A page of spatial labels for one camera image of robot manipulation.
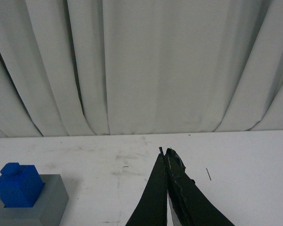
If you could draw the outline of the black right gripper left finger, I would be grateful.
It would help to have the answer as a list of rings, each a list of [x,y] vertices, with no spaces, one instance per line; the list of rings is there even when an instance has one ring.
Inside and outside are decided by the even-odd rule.
[[[162,147],[138,205],[127,226],[167,225],[167,172]]]

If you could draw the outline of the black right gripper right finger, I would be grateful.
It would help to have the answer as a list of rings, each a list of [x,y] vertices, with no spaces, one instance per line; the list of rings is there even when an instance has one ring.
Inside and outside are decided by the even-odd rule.
[[[174,226],[232,226],[185,173],[185,165],[175,150],[165,154],[168,196]]]

